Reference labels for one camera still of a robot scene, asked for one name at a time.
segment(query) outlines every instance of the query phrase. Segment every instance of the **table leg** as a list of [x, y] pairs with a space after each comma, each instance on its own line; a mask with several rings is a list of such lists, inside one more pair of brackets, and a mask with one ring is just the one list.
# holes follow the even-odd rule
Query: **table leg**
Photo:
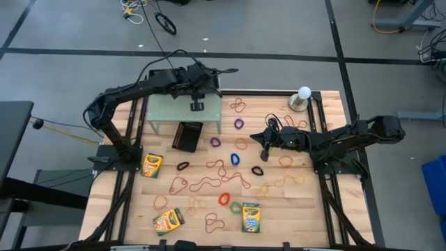
[[160, 134], [160, 131], [159, 131], [159, 129], [160, 129], [160, 124], [157, 123], [157, 126], [155, 126], [155, 125], [153, 124], [152, 121], [149, 121], [148, 123], [151, 125], [153, 132], [154, 132], [156, 135], [159, 135], [159, 134]]
[[221, 121], [217, 121], [216, 123], [217, 123], [217, 133], [219, 135], [221, 135], [222, 134], [222, 122]]

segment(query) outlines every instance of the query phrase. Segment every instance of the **yellow crayon box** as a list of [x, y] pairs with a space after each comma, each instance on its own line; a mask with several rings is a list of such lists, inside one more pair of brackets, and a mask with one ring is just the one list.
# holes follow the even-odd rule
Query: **yellow crayon box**
[[171, 209], [166, 213], [153, 218], [153, 225], [155, 225], [156, 234], [158, 236], [172, 231], [183, 224], [185, 224], [185, 221], [178, 208]]
[[161, 155], [148, 153], [141, 168], [141, 175], [145, 177], [157, 178], [158, 173], [160, 172], [161, 161]]
[[242, 231], [260, 232], [260, 204], [244, 202], [242, 208]]

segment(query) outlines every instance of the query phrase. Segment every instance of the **white ball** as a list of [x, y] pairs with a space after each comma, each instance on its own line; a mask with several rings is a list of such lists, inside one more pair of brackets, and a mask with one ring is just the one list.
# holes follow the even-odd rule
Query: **white ball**
[[312, 90], [306, 86], [302, 86], [299, 88], [298, 95], [300, 99], [307, 99], [312, 95]]

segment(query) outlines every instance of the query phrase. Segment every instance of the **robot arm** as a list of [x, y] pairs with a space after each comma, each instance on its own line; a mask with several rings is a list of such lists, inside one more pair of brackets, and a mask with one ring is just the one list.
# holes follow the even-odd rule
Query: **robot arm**
[[263, 161], [268, 161], [271, 147], [279, 147], [307, 152], [313, 161], [329, 162], [371, 144], [396, 144], [406, 135], [399, 119], [394, 116], [375, 116], [369, 120], [357, 120], [351, 125], [328, 132], [307, 132], [292, 126], [279, 129], [279, 125], [281, 123], [276, 118], [271, 118], [263, 132], [250, 135], [262, 145]]

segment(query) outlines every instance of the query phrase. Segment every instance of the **concrete floor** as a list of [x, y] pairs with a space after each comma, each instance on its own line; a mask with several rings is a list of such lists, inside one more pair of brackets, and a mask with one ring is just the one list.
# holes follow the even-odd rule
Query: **concrete floor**
[[[8, 37], [27, 0], [1, 0], [0, 44]], [[324, 0], [192, 0], [183, 7], [160, 2], [178, 28], [173, 37], [149, 19], [166, 51], [291, 54], [336, 57]], [[369, 22], [373, 6], [366, 0], [332, 0], [345, 57], [417, 59], [415, 48], [424, 33], [376, 33]], [[446, 4], [438, 1], [446, 12]], [[380, 17], [403, 15], [407, 6], [381, 6]], [[159, 49], [146, 24], [120, 17], [118, 1], [39, 0], [9, 48], [57, 50], [152, 51]], [[426, 43], [438, 31], [426, 37]], [[63, 123], [83, 124], [85, 106], [104, 89], [131, 83], [140, 68], [154, 58], [6, 53], [0, 60], [0, 100], [32, 100], [33, 115]], [[212, 59], [216, 68], [239, 68], [222, 76], [223, 88], [339, 90], [347, 110], [338, 63], [274, 59]], [[187, 59], [172, 59], [184, 66]], [[166, 68], [160, 63], [159, 68]], [[411, 109], [441, 109], [445, 87], [428, 66], [348, 63], [357, 111], [366, 119]], [[421, 164], [445, 153], [446, 131], [441, 123], [403, 121], [407, 137], [397, 145], [367, 149], [385, 244], [389, 248], [446, 250], [439, 218], [434, 213]], [[99, 140], [82, 129], [64, 128]], [[83, 169], [96, 147], [80, 144], [48, 130], [28, 128], [9, 176], [32, 181], [37, 169]], [[20, 215], [14, 215], [0, 242], [10, 248]], [[79, 226], [30, 228], [23, 247], [69, 243]]]

